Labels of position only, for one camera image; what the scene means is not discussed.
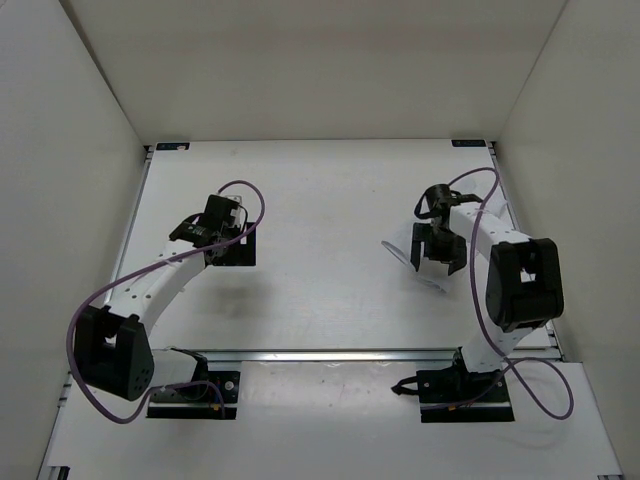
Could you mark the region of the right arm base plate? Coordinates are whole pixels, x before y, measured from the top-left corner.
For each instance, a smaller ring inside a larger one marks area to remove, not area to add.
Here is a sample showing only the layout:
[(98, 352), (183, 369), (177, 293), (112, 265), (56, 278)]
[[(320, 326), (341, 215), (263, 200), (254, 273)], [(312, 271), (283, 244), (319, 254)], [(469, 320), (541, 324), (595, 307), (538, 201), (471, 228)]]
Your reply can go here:
[(508, 387), (498, 371), (464, 373), (457, 367), (418, 370), (391, 387), (417, 396), (423, 424), (509, 423), (515, 420)]

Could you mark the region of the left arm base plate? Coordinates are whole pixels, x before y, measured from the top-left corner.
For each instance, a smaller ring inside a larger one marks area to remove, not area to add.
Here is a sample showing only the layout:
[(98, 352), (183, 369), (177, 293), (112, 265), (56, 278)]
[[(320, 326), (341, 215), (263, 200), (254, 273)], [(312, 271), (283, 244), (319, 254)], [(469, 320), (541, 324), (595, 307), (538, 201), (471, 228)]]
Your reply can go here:
[(193, 351), (183, 350), (196, 362), (192, 381), (199, 385), (165, 389), (154, 393), (148, 403), (149, 419), (235, 420), (240, 393), (239, 364), (211, 364)]

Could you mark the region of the white skirt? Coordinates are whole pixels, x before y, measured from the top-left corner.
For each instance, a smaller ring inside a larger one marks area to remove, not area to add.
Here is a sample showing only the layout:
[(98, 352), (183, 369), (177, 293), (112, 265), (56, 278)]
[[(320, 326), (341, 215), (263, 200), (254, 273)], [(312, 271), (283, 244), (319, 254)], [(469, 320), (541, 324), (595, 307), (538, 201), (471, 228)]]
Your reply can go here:
[[(463, 193), (472, 193), (478, 194), (481, 193), (481, 188), (477, 185), (476, 181), (473, 178), (466, 178), (457, 180), (456, 183), (459, 187), (465, 190)], [(504, 194), (501, 191), (501, 187), (498, 187), (497, 192), (494, 193), (492, 199), (488, 202), (488, 211), (491, 214), (497, 215), (501, 219), (507, 219), (507, 200), (504, 197)], [(420, 266), (416, 267), (411, 262), (411, 251), (412, 247), (409, 245), (410, 242), (410, 233), (407, 230), (409, 227), (412, 227), (412, 222), (405, 222), (400, 230), (393, 237), (393, 241), (381, 241), (381, 245), (397, 260), (400, 261), (401, 264), (406, 266), (412, 272), (412, 275), (416, 278), (416, 280), (429, 288), (436, 289), (437, 291), (449, 293), (452, 288), (454, 288), (454, 284), (456, 280), (454, 280), (453, 273), (451, 275), (448, 274), (449, 266), (448, 264), (442, 264), (437, 261), (428, 260), (426, 257), (422, 257), (420, 260)]]

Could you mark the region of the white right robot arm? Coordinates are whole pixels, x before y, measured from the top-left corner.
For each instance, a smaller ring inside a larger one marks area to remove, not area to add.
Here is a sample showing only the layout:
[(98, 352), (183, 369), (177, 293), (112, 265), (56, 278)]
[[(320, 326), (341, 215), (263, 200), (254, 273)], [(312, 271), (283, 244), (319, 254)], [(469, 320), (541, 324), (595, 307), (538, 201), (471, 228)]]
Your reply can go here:
[(448, 376), (449, 391), (471, 400), (484, 388), (482, 374), (501, 368), (520, 341), (564, 310), (558, 249), (534, 239), (480, 207), (475, 194), (446, 184), (429, 187), (414, 208), (409, 261), (419, 270), (438, 262), (453, 275), (471, 265), (475, 253), (488, 262), (480, 333), (460, 348), (462, 365)]

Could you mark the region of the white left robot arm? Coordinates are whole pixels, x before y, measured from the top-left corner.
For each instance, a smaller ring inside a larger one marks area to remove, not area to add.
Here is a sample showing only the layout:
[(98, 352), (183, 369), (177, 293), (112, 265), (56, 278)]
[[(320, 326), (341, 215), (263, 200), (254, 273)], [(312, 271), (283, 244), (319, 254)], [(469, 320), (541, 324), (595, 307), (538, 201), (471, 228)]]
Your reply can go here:
[(254, 233), (220, 249), (181, 256), (233, 240), (250, 226), (246, 218), (239, 196), (211, 195), (202, 213), (187, 217), (169, 234), (157, 269), (127, 281), (105, 306), (83, 310), (73, 354), (86, 384), (128, 401), (150, 388), (173, 384), (188, 398), (206, 392), (209, 373), (204, 357), (177, 347), (152, 350), (149, 334), (174, 298), (205, 268), (256, 264)]

